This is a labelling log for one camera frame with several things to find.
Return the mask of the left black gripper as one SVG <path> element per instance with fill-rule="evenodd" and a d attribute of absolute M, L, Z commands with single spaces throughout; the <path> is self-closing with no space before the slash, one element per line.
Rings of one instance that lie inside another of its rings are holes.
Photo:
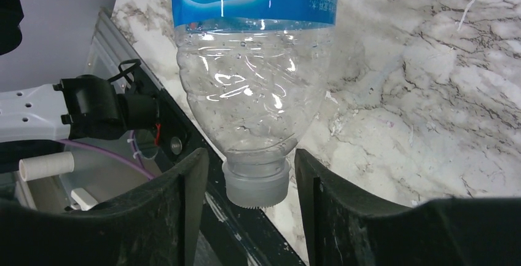
<path fill-rule="evenodd" d="M 20 23 L 23 18 L 20 0 L 1 0 L 1 55 L 15 50 L 21 44 Z"/>

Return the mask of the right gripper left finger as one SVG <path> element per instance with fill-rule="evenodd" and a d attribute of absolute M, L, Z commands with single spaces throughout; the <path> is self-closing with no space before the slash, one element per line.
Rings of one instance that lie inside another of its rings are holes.
<path fill-rule="evenodd" d="M 192 265 L 206 157 L 88 211 L 50 214 L 1 202 L 2 265 Z"/>

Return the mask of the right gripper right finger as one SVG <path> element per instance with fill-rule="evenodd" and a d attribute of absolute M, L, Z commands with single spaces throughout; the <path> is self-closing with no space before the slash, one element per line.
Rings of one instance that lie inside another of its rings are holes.
<path fill-rule="evenodd" d="M 520 264 L 519 198 L 440 198 L 409 208 L 304 149 L 294 163 L 311 265 Z"/>

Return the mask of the clear bottle blue wrap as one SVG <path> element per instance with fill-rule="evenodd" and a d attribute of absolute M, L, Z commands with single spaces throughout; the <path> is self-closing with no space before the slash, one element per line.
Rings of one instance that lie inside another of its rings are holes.
<path fill-rule="evenodd" d="M 228 199 L 266 208 L 288 193 L 288 154 L 325 96 L 337 0 L 171 0 L 179 76 L 224 156 Z"/>

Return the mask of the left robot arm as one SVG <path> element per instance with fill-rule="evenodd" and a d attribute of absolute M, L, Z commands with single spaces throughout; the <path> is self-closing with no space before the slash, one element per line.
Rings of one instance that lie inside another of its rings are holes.
<path fill-rule="evenodd" d="M 151 129 L 159 121 L 157 100 L 139 93 L 117 93 L 113 82 L 140 68 L 141 60 L 102 79 L 82 75 L 57 84 L 1 93 L 1 142 L 115 140 L 132 130 Z"/>

